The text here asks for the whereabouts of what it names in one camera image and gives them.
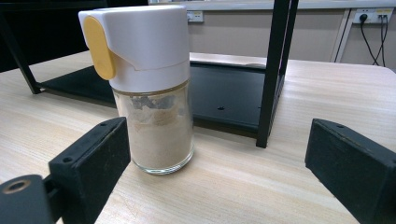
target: table surface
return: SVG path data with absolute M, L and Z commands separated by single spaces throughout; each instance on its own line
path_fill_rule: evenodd
M 192 60 L 265 59 L 191 54 Z M 45 81 L 92 65 L 88 52 L 32 65 Z M 49 174 L 48 161 L 115 108 L 43 92 L 19 70 L 0 73 L 0 183 Z M 304 167 L 313 118 L 346 125 L 396 149 L 396 75 L 371 65 L 290 60 L 266 149 L 255 139 L 194 127 L 195 154 L 170 175 L 130 164 L 97 223 L 357 223 Z

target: power cord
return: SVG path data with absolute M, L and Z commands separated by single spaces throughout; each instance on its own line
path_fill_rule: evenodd
M 373 65 L 376 64 L 376 65 L 379 66 L 378 57 L 379 57 L 379 54 L 381 54 L 381 52 L 382 52 L 382 55 L 381 55 L 382 56 L 382 63 L 384 64 L 384 67 L 385 67 L 384 43 L 385 43 L 385 39 L 387 38 L 387 34 L 388 34 L 388 23 L 389 22 L 388 22 L 388 16 L 387 15 L 384 15 L 384 16 L 381 15 L 378 18 L 381 19 L 381 47 L 379 48 L 379 51 L 376 54 L 376 57 L 374 57 L 374 54 L 371 51 L 370 45 L 369 45 L 369 43 L 367 41 L 366 35 L 363 32 L 363 24 L 367 20 L 367 14 L 362 14 L 359 17 L 359 19 L 361 20 L 361 34 L 363 35 L 364 41 L 365 41 L 365 43 L 367 45 L 367 48 L 369 49 L 370 55 L 372 56 L 372 58 L 374 60 Z

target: white lid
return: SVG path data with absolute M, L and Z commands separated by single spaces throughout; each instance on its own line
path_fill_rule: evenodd
M 187 10 L 183 6 L 113 7 L 81 11 L 78 16 L 83 31 L 87 17 L 94 17 L 103 27 L 107 46 L 114 53 L 116 72 L 109 80 L 113 88 L 161 91 L 189 79 Z

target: glass jar base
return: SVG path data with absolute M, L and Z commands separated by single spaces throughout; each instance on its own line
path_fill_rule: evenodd
M 146 168 L 143 167 L 139 164 L 137 164 L 134 160 L 134 164 L 139 167 L 139 169 L 141 169 L 142 171 L 151 174 L 151 175 L 168 175 L 171 174 L 177 170 L 179 170 L 181 167 L 183 167 L 185 164 L 187 164 L 187 162 L 189 162 L 189 160 L 191 160 L 192 155 L 194 154 L 194 148 L 192 148 L 190 154 L 187 156 L 187 158 L 184 161 L 181 161 L 180 163 L 174 165 L 174 166 L 170 166 L 170 167 L 166 167 L 163 169 L 150 169 L 150 168 Z

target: seasoning dispenser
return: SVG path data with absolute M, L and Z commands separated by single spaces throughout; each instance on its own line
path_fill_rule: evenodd
M 193 154 L 187 10 L 114 7 L 78 13 L 96 72 L 127 118 L 133 162 L 172 173 Z

